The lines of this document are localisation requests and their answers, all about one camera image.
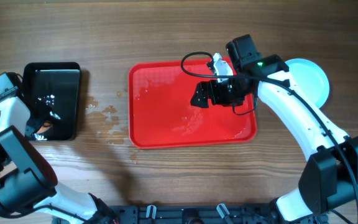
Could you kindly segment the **light blue plate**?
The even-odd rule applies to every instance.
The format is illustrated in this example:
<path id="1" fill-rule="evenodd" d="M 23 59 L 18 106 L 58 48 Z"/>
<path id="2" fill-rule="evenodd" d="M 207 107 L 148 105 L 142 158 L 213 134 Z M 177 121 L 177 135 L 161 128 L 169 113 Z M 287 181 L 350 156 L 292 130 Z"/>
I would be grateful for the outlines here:
<path id="1" fill-rule="evenodd" d="M 321 108 L 330 92 L 329 80 L 323 69 L 316 63 L 303 58 L 290 59 L 285 63 L 303 93 L 316 107 Z"/>

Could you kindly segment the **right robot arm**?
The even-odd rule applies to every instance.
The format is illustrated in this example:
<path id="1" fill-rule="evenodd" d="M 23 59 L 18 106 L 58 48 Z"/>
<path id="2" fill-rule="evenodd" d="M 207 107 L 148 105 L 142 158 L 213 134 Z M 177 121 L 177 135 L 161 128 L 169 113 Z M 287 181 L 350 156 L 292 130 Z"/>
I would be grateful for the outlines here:
<path id="1" fill-rule="evenodd" d="M 358 214 L 358 136 L 332 123 L 298 86 L 278 56 L 235 58 L 213 55 L 190 101 L 208 108 L 235 108 L 251 94 L 270 107 L 292 133 L 306 159 L 296 189 L 271 201 L 270 223 L 295 223 L 319 217 L 348 202 Z"/>

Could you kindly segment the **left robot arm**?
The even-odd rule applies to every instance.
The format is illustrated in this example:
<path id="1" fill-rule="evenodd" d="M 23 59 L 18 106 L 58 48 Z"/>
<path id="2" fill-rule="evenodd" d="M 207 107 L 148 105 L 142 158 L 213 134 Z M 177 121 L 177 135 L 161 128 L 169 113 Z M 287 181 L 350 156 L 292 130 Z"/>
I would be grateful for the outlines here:
<path id="1" fill-rule="evenodd" d="M 119 223 L 100 198 L 59 183 L 52 166 L 27 140 L 27 130 L 44 127 L 49 116 L 50 108 L 41 102 L 0 94 L 0 217 L 46 213 L 53 223 Z"/>

